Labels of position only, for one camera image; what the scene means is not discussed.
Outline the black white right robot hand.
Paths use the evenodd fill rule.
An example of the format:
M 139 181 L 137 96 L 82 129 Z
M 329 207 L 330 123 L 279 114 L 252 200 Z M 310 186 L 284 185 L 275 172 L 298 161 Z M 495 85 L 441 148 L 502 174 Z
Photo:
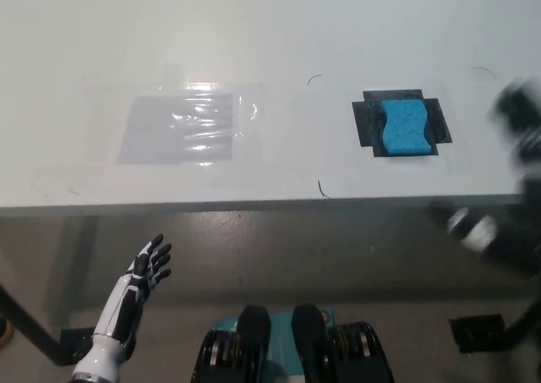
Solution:
M 493 116 L 512 148 L 524 178 L 540 181 L 540 86 L 535 79 L 512 81 L 496 97 Z

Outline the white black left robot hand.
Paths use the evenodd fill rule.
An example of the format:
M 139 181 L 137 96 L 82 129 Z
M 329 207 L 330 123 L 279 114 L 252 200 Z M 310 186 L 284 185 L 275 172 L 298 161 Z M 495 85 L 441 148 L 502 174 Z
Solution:
M 151 239 L 118 278 L 94 330 L 93 336 L 104 336 L 120 345 L 123 362 L 133 354 L 145 302 L 172 273 L 167 268 L 172 245 L 162 241 L 161 234 Z

